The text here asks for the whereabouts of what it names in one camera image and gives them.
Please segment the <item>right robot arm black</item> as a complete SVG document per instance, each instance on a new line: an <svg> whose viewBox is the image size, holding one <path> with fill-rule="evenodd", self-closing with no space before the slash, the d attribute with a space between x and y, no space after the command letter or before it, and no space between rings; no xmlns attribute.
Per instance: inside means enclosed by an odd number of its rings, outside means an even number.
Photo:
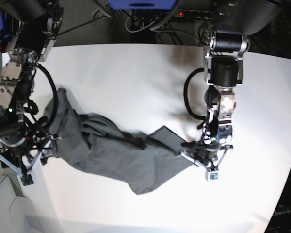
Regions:
<svg viewBox="0 0 291 233"><path fill-rule="evenodd" d="M46 143L54 141L49 128L58 112L58 94L42 63L56 41L63 14L57 0L0 0L0 54L9 55L0 73L0 160L24 171L36 161L32 152L42 154ZM40 119L30 98L37 71L44 73L53 93L51 113Z"/></svg>

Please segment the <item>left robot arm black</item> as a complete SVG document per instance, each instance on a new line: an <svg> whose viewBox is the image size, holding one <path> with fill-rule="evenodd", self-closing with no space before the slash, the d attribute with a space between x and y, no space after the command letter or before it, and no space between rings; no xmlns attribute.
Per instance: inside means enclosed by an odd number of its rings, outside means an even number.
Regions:
<svg viewBox="0 0 291 233"><path fill-rule="evenodd" d="M234 87L243 81L243 56L250 36L262 30L291 0L236 0L226 13L218 13L205 31L204 78L207 115L193 157L204 164L216 161L219 151L232 148Z"/></svg>

